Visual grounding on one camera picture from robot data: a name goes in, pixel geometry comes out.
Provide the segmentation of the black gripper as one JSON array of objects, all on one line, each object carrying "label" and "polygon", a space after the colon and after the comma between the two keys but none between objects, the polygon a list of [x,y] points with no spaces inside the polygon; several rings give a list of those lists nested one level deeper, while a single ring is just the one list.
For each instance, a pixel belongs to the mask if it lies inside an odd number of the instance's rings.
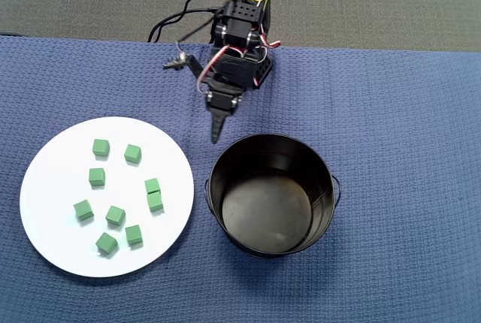
[{"label": "black gripper", "polygon": [[238,54],[222,54],[211,66],[213,73],[209,76],[209,88],[206,108],[211,114],[210,140],[216,144],[227,117],[232,116],[241,101],[240,95],[219,92],[226,89],[257,89],[256,81],[259,64],[252,59]]}]

